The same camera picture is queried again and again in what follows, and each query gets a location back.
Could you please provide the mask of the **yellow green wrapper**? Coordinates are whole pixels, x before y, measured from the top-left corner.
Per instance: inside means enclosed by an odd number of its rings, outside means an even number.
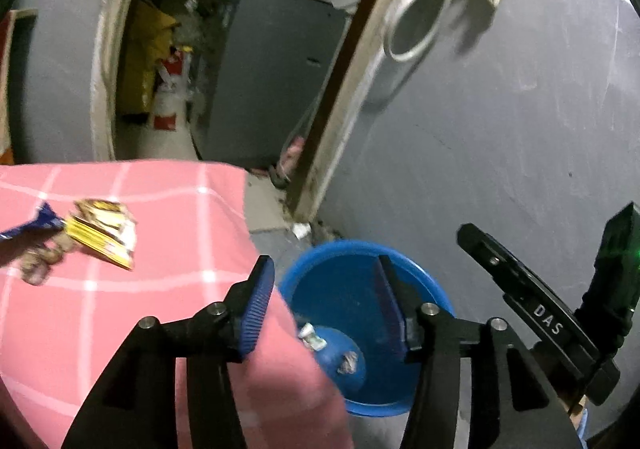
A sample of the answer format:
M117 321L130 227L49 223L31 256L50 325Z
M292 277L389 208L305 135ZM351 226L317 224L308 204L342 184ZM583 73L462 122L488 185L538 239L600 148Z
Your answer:
M134 267L137 222L122 203L77 200L65 218L65 231L74 241L112 264L126 270Z

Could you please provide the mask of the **blue white wrapper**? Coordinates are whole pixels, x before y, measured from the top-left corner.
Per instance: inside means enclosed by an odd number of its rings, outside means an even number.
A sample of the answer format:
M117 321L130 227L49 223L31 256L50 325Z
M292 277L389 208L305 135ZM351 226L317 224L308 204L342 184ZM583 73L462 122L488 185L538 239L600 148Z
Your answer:
M298 330L297 337L309 351L313 351L314 353L323 351L328 346L328 342L317 333L314 326L309 322L304 323L303 327Z

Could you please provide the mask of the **paper trash pile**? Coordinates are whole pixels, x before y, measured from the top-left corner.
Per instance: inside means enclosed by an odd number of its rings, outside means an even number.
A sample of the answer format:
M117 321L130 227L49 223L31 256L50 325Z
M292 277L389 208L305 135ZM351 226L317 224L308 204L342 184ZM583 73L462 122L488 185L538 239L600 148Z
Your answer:
M30 247L21 257L21 279L30 285L43 284L51 267L61 263L65 255L73 252L76 247L77 242L64 231L52 235L46 242Z

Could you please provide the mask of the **pink checked tablecloth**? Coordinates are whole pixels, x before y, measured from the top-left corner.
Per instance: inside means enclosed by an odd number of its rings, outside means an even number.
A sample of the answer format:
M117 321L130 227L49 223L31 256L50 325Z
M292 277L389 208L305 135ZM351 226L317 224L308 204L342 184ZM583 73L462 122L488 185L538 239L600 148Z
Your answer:
M83 250L42 284L17 257L1 261L1 379L48 448L62 445L81 403L134 324L188 318L245 279L257 251L244 216L246 174L221 163L136 161L6 166L1 225L42 203L66 215L80 199L125 204L136 221L134 266ZM299 341L292 313L271 296L255 351L232 365L242 429L252 448L349 448L344 399Z

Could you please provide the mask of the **blue plastic bucket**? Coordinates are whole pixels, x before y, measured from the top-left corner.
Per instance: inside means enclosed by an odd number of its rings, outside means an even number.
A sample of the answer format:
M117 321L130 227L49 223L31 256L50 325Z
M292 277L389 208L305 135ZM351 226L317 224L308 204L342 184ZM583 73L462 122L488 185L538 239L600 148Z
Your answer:
M390 325L378 258L386 255L399 280L420 301L454 313L438 282L404 254L376 243L338 240L314 247L288 269L279 290L297 325L326 340L317 361L360 417L394 417L411 408L420 367L405 363L405 345Z

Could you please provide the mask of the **grey washing machine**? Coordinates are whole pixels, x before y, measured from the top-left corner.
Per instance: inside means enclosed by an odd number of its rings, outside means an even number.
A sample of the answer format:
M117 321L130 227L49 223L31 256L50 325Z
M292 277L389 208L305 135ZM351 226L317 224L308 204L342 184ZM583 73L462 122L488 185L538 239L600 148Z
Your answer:
M230 0L202 37L191 133L198 155L243 169L276 163L303 134L346 28L321 0Z

